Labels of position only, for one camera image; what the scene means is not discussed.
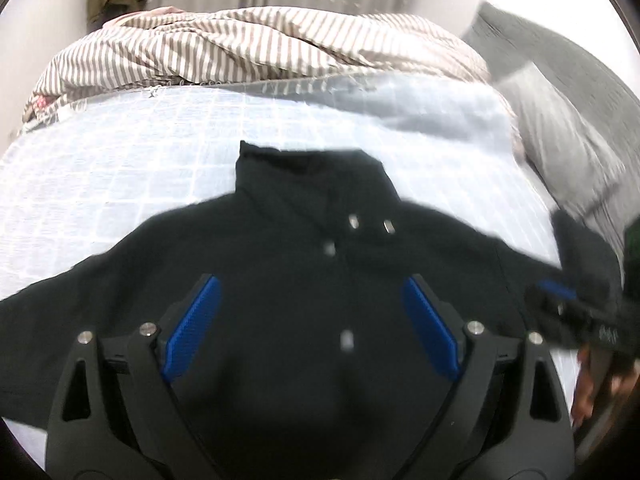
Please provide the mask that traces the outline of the person's right hand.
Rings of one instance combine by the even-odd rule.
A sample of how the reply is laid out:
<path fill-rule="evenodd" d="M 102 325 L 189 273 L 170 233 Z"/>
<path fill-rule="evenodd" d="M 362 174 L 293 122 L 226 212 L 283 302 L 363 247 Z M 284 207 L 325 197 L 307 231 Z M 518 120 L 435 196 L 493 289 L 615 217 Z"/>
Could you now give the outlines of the person's right hand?
<path fill-rule="evenodd" d="M 575 429 L 592 417 L 596 397 L 601 391 L 605 391 L 614 401 L 626 401 L 639 378 L 638 359 L 623 361 L 616 372 L 608 375 L 608 370 L 613 365 L 612 354 L 604 350 L 592 350 L 589 346 L 579 349 L 577 362 L 580 371 L 570 409 Z"/>

